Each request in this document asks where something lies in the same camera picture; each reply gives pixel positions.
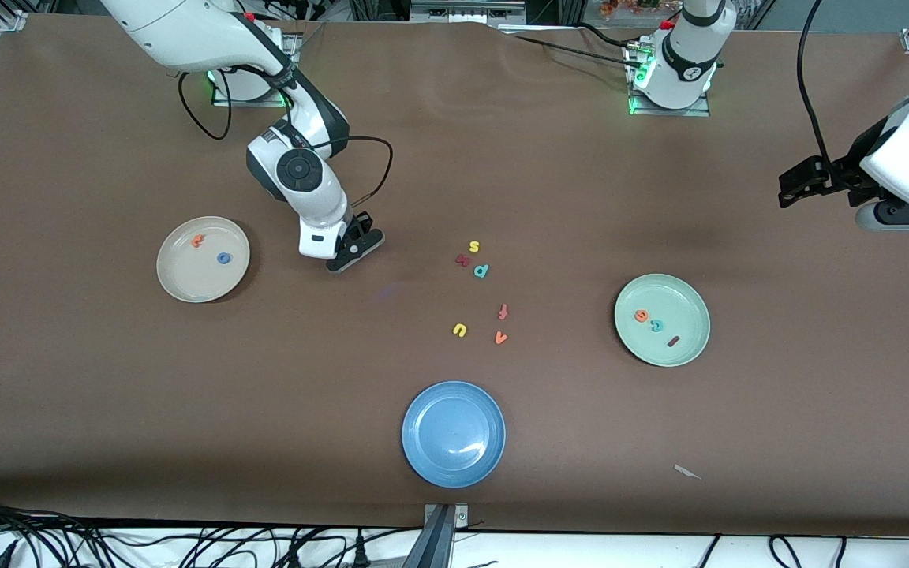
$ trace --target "table surface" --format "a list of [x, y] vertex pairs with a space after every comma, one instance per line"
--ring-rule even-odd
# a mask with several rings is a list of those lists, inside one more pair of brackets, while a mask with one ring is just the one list
[[[325, 25], [302, 67], [354, 134], [396, 148], [367, 205], [386, 244], [332, 275], [245, 168], [281, 111], [238, 109], [209, 140], [111, 19], [33, 15], [0, 43], [0, 500], [373, 525], [462, 501], [498, 529], [909, 535], [909, 234], [859, 230], [843, 195], [778, 208], [776, 178], [815, 152], [797, 40], [735, 33], [711, 118], [656, 118], [627, 114], [611, 64], [482, 25]], [[816, 35], [807, 67], [837, 155], [909, 92], [894, 35]], [[383, 159], [354, 141], [331, 165], [356, 196]], [[200, 215], [237, 220], [252, 266], [187, 305], [155, 255]], [[469, 241], [483, 280], [455, 263]], [[616, 295], [653, 272], [710, 308], [685, 367], [616, 337]], [[451, 379], [508, 426], [496, 471], [457, 491], [400, 443], [412, 398]]]

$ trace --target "black circular joint cover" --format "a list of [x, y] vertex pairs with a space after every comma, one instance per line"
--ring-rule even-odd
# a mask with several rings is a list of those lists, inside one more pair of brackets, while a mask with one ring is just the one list
[[321, 185], [321, 159], [308, 148], [293, 148], [275, 164], [275, 176], [291, 191], [314, 191]]

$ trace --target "plate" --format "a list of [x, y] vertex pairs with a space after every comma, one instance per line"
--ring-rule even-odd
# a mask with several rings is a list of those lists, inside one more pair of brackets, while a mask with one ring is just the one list
[[237, 223], [223, 217], [198, 217], [163, 241], [156, 255], [156, 278], [179, 301], [215, 301], [245, 277], [250, 256], [248, 236]]
[[486, 391], [462, 381], [430, 386], [409, 405], [402, 448], [420, 477], [441, 488], [467, 488], [497, 467], [507, 434]]
[[[641, 310], [646, 321], [636, 317]], [[710, 338], [710, 313], [703, 298], [693, 286], [668, 274], [645, 274], [627, 284], [616, 298], [615, 319], [623, 344], [639, 359], [660, 367], [696, 359]]]

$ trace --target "brown tabletop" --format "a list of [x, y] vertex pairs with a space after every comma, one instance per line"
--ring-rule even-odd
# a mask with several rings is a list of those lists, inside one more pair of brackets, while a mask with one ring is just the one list
[[[502, 529], [909, 535], [909, 234], [859, 230], [844, 195], [778, 208], [776, 178], [815, 152], [797, 40], [735, 33], [713, 115], [682, 119], [628, 115], [612, 64], [482, 25], [326, 25], [303, 68], [353, 133], [396, 148], [367, 204], [386, 244], [332, 275], [245, 168], [281, 110], [235, 110], [217, 143], [111, 19], [30, 17], [0, 44], [0, 500], [373, 525], [464, 501]], [[815, 35], [807, 68], [836, 155], [909, 92], [894, 35]], [[383, 159], [354, 141], [331, 165], [358, 196]], [[199, 215], [237, 220], [252, 266], [187, 305], [155, 257]], [[484, 280], [455, 263], [469, 241]], [[652, 272], [710, 308], [685, 367], [616, 337], [617, 293]], [[458, 491], [400, 443], [412, 398], [451, 379], [508, 428], [496, 471]]]

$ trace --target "mint green plate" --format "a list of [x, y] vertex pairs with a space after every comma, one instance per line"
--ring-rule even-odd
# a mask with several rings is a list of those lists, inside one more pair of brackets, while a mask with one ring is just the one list
[[[644, 323], [635, 317], [647, 312]], [[693, 286], [668, 274], [645, 274], [616, 298], [616, 332], [635, 356], [659, 367], [678, 367], [703, 353], [710, 313]], [[673, 346], [668, 342], [679, 337]]]

